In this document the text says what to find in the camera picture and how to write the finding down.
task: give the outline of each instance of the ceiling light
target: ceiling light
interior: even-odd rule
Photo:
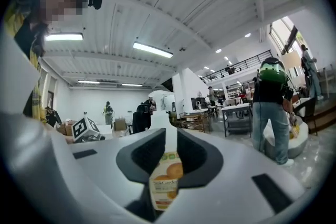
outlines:
[[[89,80],[78,80],[79,83],[87,83],[87,84],[100,84],[99,81],[89,81]]]
[[[46,41],[83,40],[82,33],[58,33],[46,36]]]
[[[161,56],[167,57],[167,58],[172,58],[173,57],[173,54],[171,52],[164,51],[164,50],[161,50],[161,49],[156,49],[154,47],[144,45],[144,44],[140,44],[140,43],[137,43],[137,42],[134,42],[133,48],[148,51],[148,52],[151,52],[153,54],[161,55]]]
[[[128,84],[128,83],[123,83],[123,86],[134,86],[134,87],[142,87],[140,84]]]

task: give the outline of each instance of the sneaker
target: sneaker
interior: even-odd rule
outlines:
[[[294,160],[293,159],[288,159],[286,163],[279,164],[279,166],[281,166],[281,167],[289,167],[289,166],[292,166],[293,164],[294,164]]]

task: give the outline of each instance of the green helmet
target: green helmet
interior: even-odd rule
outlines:
[[[284,64],[274,57],[269,57],[261,63],[258,76],[260,81],[271,81],[279,84],[285,84],[287,81]]]

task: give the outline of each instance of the shiny floor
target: shiny floor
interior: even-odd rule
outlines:
[[[211,135],[222,137],[252,147],[249,134],[224,135],[224,121],[221,115],[211,116]],[[295,163],[285,169],[294,175],[305,188],[323,184],[325,176],[336,159],[336,124],[320,131],[318,136],[309,135],[303,152],[295,158]]]

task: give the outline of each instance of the white corrugated ceiling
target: white corrugated ceiling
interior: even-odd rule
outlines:
[[[81,32],[84,41],[46,42],[45,61],[71,84],[104,78],[155,86],[194,55],[227,45],[223,39],[244,25],[275,16],[273,11],[282,7],[285,12],[286,5],[296,2],[300,0],[261,0],[261,5],[260,0],[103,0],[100,10],[88,8],[73,21],[51,26],[51,32]],[[174,56],[133,49],[136,39]]]

